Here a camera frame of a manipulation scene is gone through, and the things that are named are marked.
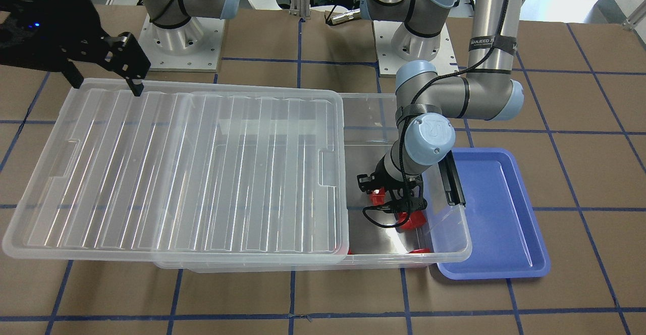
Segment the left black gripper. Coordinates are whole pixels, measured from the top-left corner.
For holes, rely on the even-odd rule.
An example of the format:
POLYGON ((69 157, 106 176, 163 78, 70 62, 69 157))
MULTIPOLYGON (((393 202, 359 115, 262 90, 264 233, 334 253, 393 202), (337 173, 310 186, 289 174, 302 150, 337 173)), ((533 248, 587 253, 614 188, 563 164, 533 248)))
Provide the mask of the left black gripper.
POLYGON ((390 200, 374 204, 374 209, 384 212, 422 211, 428 203, 424 198, 422 176, 408 177, 405 182, 390 179, 386 174, 359 174, 357 185, 361 192, 371 194, 376 190, 388 192, 390 200))

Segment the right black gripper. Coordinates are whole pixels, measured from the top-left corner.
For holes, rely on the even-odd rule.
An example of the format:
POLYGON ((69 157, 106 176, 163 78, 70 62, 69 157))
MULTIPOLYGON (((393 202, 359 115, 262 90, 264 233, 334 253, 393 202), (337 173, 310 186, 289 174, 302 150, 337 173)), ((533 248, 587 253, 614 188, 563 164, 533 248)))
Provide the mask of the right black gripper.
POLYGON ((107 36, 91 0, 2 0, 2 65, 61 72, 74 89, 84 77, 72 61, 99 64, 141 96, 151 63, 132 32, 107 36))

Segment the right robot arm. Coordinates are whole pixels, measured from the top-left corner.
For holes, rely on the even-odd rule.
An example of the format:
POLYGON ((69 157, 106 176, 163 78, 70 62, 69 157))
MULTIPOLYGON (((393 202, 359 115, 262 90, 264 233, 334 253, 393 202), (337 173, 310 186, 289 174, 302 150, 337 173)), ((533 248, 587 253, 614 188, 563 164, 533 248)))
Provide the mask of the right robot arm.
MULTIPOLYGON (((163 50, 182 52, 200 40, 187 32, 197 18, 233 19, 240 0, 143 0, 163 50)), ((91 0, 2 0, 2 65, 62 73, 79 88, 74 62, 96 64, 125 80, 134 96, 151 63, 132 32, 111 36, 91 0)))

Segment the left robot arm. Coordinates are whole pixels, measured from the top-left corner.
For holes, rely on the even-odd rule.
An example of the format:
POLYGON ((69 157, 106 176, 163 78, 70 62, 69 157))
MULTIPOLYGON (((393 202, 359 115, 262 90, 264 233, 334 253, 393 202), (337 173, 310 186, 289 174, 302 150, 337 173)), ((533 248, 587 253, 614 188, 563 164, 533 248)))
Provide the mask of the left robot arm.
POLYGON ((408 61, 395 78, 399 137, 372 174, 357 177, 367 194, 383 189, 391 199, 363 209, 413 213, 425 209, 422 174, 451 165, 455 130, 450 119, 505 121, 523 107, 523 87, 511 78, 522 0, 476 0, 468 66, 445 75, 422 56, 445 26, 458 0, 360 0, 365 20, 399 22, 408 61))

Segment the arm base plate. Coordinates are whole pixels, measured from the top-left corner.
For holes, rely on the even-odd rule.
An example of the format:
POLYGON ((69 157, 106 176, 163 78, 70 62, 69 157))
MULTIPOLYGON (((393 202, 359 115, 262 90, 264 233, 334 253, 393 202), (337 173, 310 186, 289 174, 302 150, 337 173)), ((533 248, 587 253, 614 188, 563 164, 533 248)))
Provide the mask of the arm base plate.
POLYGON ((438 36, 424 39, 403 32, 402 22, 374 21, 373 34, 379 75, 394 78, 409 61, 427 60, 439 75, 458 70, 447 25, 438 36))
POLYGON ((146 16, 138 41, 152 72, 216 73, 226 20, 194 17, 175 29, 162 29, 146 16))

